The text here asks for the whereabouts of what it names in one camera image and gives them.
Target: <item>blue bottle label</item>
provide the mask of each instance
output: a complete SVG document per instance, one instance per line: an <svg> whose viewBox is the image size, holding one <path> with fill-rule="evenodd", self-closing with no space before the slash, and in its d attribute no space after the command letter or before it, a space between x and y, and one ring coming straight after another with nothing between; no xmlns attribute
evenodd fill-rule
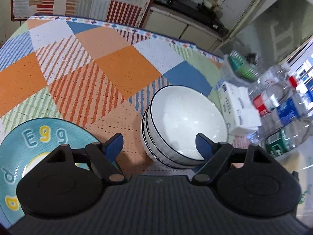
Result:
<svg viewBox="0 0 313 235"><path fill-rule="evenodd" d="M283 126L291 123L291 120L295 117L300 118L300 115L291 98L279 105L276 110Z"/></svg>

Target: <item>bottle label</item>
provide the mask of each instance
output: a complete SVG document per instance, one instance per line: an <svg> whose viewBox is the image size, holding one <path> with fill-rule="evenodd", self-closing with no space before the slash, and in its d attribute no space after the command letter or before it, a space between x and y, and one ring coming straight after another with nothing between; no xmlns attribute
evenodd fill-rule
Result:
<svg viewBox="0 0 313 235"><path fill-rule="evenodd" d="M293 118L300 118L300 115L298 114L295 104L291 98L279 105L276 110L283 126L291 123Z"/></svg>
<svg viewBox="0 0 313 235"><path fill-rule="evenodd" d="M265 140L267 152L274 158L288 152L284 144L284 132L279 130Z"/></svg>
<svg viewBox="0 0 313 235"><path fill-rule="evenodd" d="M264 116L275 108L271 103L266 91L253 99L254 107L259 111L260 116Z"/></svg>
<svg viewBox="0 0 313 235"><path fill-rule="evenodd" d="M261 84L265 87L269 87L271 85L274 85L276 83L275 76L273 73L268 70L266 71L261 77L260 77Z"/></svg>

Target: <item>stove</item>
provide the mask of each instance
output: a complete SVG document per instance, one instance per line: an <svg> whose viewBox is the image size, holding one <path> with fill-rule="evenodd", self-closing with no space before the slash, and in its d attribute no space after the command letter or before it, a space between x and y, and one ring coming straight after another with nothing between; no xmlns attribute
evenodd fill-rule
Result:
<svg viewBox="0 0 313 235"><path fill-rule="evenodd" d="M228 30L224 27L216 14L202 4L195 3L191 0L154 0L154 3L177 11L208 26L221 37L228 33Z"/></svg>

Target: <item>bowl rim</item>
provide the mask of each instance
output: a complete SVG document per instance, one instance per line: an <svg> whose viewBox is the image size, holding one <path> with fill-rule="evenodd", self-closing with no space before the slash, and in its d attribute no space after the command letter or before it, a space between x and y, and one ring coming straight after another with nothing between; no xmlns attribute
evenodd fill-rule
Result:
<svg viewBox="0 0 313 235"><path fill-rule="evenodd" d="M149 104L148 109L149 109L149 113L150 113L150 117L151 117L151 121L152 121L153 127L154 127L154 129L156 130L156 132L158 133L158 135L160 136L160 138L162 139L162 141L165 142L165 144L166 144L169 148L171 148L171 149L174 150L176 153L178 153L179 155L181 155L181 156L183 156L183 157L185 157L185 158L188 158L188 159L193 160L193 161L203 161L204 159L203 159L203 160L199 160L199 159L194 159L194 158L191 158L191 157L187 157L187 156L185 156L185 155L179 153L179 152L178 152L177 150L175 150L174 148L172 148L172 147L164 140L164 138L161 136L161 134L159 133L157 127L156 127L155 124L154 124L153 117L152 117L152 111L151 111L153 99L154 99L154 97L157 95L157 93L160 92L162 89L167 88L167 87L171 87L171 86L179 86L179 87L183 87L183 88L188 88L188 89L191 89L191 90L193 90L193 91L195 91L195 92L197 92L197 93L203 95L205 98L207 98L207 100L208 100L209 102L211 102L211 103L213 104L213 106L217 109L217 111L221 114L221 116L222 116L222 118L223 118L223 120L224 120L225 128L226 128L226 140L225 140L225 142L228 142L229 133L228 133L228 128L227 128L226 120L225 120L223 114L221 113L221 111L218 109L218 107L217 107L207 96L205 96L203 93L200 93L199 91L197 91L197 90L195 90L195 89L193 89L193 88L190 88L190 87L187 87L187 86L183 86L183 85L168 85L168 86L165 86L165 87L160 88L160 89L159 89L158 91L156 91L156 93L153 95L153 97L152 97L152 99L151 99L151 101L150 101L150 104Z"/></svg>
<svg viewBox="0 0 313 235"><path fill-rule="evenodd" d="M147 143L147 141L146 141L146 137L145 137L145 133L144 133L144 119L145 119L145 115L147 114L146 113L147 112L147 110L145 111L145 113L144 113L144 115L142 116L142 120L141 120L141 134L142 134L142 138L143 138L143 140L144 140L144 143L145 143L145 145L146 145L146 147L147 147L147 149L148 149L148 151L153 155L153 157L156 159L156 160L158 160L160 163L162 163L163 165L165 165L166 167L168 167L168 168L170 168L170 169L179 169L179 170L185 170L185 169L192 169L192 168L194 168L195 166L190 166L189 168L176 168L176 167L172 167L172 166L170 166L170 165L168 165L168 164L165 164L163 161L161 161L154 153L153 153L153 151L150 149L150 147L149 147L149 145L148 145L148 143ZM152 141L152 143L153 143L153 145L156 147L156 149L159 151L159 149L158 149L158 147L154 144L154 142ZM175 162L175 161L173 161L173 160L171 160L171 159L169 159L167 156L165 156L161 151L159 151L166 159L168 159L168 160L170 160L170 161L172 161L172 162L174 162L174 163L176 163L176 164L179 164L179 163L177 163L177 162Z"/></svg>
<svg viewBox="0 0 313 235"><path fill-rule="evenodd" d="M178 163L177 161L174 161L174 160L170 159L168 156L166 156L166 155L158 148L158 146L154 143L153 138L152 138L151 135L150 135L150 132L149 132L149 129L148 129L148 125L147 125L147 111L148 111L148 109L146 109L146 111L145 111L145 113L144 113L144 116L145 116L145 117L143 118L143 120L145 119L145 121L144 121L144 126L146 126L148 137L150 138L152 144L155 146L155 148L158 150L158 152L160 152L166 159L168 159L168 160L170 160L170 161L172 161L172 162L174 162L174 163L176 163L176 164L178 164L178 165L182 165L182 166L189 167L189 169L194 168L194 167L196 167L197 165L201 165L201 164L196 164L196 165L181 164L181 163Z"/></svg>

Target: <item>orange patch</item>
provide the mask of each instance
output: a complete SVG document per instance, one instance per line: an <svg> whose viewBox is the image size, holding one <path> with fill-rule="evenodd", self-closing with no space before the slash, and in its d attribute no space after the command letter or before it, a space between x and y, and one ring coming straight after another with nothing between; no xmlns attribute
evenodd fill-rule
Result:
<svg viewBox="0 0 313 235"><path fill-rule="evenodd" d="M110 79L92 61L49 85L63 119L84 127L125 101Z"/></svg>
<svg viewBox="0 0 313 235"><path fill-rule="evenodd" d="M217 67L217 68L221 68L222 64L216 60L210 59L210 61Z"/></svg>
<svg viewBox="0 0 313 235"><path fill-rule="evenodd" d="M0 72L0 117L47 86L35 52Z"/></svg>
<svg viewBox="0 0 313 235"><path fill-rule="evenodd" d="M83 31L76 37L94 60L130 45L116 30L107 27Z"/></svg>
<svg viewBox="0 0 313 235"><path fill-rule="evenodd" d="M144 173L153 163L141 143L141 119L142 116L126 101L105 117L85 125L85 129L101 142L107 141L116 133L123 135L124 147L116 161L127 177Z"/></svg>
<svg viewBox="0 0 313 235"><path fill-rule="evenodd" d="M101 57L96 63L126 99L161 76L133 46Z"/></svg>
<svg viewBox="0 0 313 235"><path fill-rule="evenodd" d="M30 30L30 29L33 29L37 26L41 26L45 23L48 23L49 21L51 21L51 20L29 19L26 21L26 23L27 23L28 29Z"/></svg>

